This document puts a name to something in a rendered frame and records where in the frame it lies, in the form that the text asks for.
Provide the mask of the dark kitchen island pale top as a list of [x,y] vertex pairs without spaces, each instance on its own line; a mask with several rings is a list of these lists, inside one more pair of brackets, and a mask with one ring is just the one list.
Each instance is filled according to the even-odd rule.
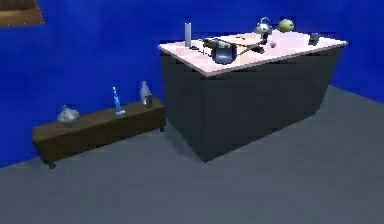
[[[225,36],[244,45],[255,33]],[[273,31],[265,52],[246,52],[216,64],[199,40],[160,45],[168,121],[204,162],[314,115],[346,43]],[[277,43],[275,48],[270,42]]]

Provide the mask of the clear glass bottle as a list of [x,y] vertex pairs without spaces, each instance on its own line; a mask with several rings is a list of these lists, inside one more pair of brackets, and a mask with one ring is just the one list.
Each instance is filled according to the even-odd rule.
[[143,81],[141,83],[140,97],[141,97],[141,101],[144,105],[148,104],[148,97],[150,97],[150,96],[151,96],[151,91],[147,85],[147,82]]

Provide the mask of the dark blue round pot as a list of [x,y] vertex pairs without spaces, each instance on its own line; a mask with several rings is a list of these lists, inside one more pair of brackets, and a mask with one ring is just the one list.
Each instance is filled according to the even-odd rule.
[[231,64],[237,57],[237,47],[216,47],[211,50],[211,58],[216,64]]

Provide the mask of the grey dark elongated object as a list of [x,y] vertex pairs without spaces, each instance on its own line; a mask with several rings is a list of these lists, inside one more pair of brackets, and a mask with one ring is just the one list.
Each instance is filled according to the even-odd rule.
[[203,46],[211,49],[215,48],[230,48],[231,44],[219,39],[203,39]]

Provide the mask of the blue slim bottle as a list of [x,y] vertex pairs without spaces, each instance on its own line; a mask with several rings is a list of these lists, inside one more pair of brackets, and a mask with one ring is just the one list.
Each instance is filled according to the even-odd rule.
[[114,103],[115,103],[115,108],[116,108],[116,115],[122,115],[125,114],[125,110],[121,107],[120,99],[117,94],[116,87],[112,87],[113,94],[114,94]]

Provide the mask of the grey tall cylinder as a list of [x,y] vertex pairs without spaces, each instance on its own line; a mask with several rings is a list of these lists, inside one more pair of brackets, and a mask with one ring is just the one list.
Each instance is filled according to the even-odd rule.
[[192,34],[192,24],[191,23],[185,23],[185,47],[191,47],[192,46],[192,43],[191,43],[191,40],[192,40],[192,37],[191,37],[191,34]]

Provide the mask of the brown low wooden bench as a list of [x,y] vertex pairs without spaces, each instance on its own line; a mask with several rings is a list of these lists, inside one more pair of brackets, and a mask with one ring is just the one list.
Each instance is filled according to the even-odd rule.
[[108,145],[155,129],[164,131],[165,106],[154,98],[148,109],[140,102],[123,106],[125,114],[114,108],[83,115],[70,125],[54,121],[33,128],[31,140],[43,163],[55,162],[97,147]]

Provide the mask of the silver kettle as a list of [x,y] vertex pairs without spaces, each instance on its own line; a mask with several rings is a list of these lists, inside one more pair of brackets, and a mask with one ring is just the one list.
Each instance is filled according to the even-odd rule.
[[268,17],[262,17],[257,23],[255,33],[260,34],[263,40],[267,40],[272,33],[272,26],[270,25],[270,19]]

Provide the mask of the pale lumpy vase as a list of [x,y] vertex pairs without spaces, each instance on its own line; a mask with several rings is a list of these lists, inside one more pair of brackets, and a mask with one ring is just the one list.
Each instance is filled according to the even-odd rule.
[[57,120],[62,124],[71,124],[80,119],[80,114],[77,110],[62,106],[61,112],[57,115]]

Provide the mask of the green round fruit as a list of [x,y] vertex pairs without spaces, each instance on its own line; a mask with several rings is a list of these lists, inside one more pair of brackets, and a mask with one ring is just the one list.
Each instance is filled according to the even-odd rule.
[[277,26],[277,30],[282,33],[291,32],[294,29],[294,23],[289,19],[282,19]]

